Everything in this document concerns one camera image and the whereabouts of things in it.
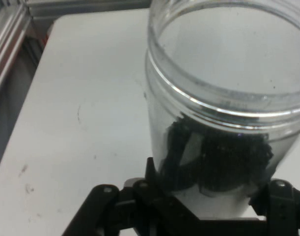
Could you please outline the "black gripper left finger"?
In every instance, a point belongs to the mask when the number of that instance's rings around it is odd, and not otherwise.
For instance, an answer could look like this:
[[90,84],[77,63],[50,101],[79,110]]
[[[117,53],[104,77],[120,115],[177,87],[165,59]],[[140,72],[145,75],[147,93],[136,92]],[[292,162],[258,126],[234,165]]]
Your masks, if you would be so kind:
[[197,236],[199,220],[176,198],[155,184],[155,168],[147,159],[145,177],[119,190],[95,186],[63,232],[65,236],[118,236],[134,229],[139,236]]

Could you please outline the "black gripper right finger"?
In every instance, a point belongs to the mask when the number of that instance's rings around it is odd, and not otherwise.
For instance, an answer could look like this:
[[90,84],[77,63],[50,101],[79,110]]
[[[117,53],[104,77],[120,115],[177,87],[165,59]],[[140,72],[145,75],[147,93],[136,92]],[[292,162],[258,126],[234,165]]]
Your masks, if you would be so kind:
[[271,180],[249,205],[265,217],[267,236],[300,236],[300,191],[290,182]]

